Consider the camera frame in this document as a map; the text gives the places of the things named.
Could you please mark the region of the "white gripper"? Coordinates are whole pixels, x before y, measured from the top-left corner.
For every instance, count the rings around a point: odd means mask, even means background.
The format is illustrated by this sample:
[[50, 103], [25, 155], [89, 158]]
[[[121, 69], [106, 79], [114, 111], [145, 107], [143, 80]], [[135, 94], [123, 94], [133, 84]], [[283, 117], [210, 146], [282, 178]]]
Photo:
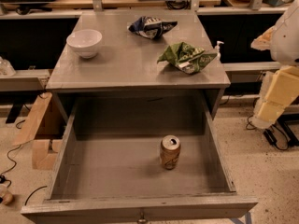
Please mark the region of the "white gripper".
[[252, 124], [259, 129], [273, 125], [284, 112], [283, 106], [289, 106], [299, 96], [299, 68], [283, 66], [263, 75], [259, 99], [254, 107]]

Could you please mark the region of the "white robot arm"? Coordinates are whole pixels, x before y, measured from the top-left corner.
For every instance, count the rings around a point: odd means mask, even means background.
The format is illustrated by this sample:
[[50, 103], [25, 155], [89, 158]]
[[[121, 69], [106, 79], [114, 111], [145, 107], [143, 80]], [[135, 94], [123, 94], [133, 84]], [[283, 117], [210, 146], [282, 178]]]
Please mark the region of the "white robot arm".
[[269, 49], [271, 58], [281, 64], [275, 73], [264, 76], [253, 111], [253, 125], [267, 129], [299, 97], [299, 0], [294, 0], [276, 24], [251, 46]]

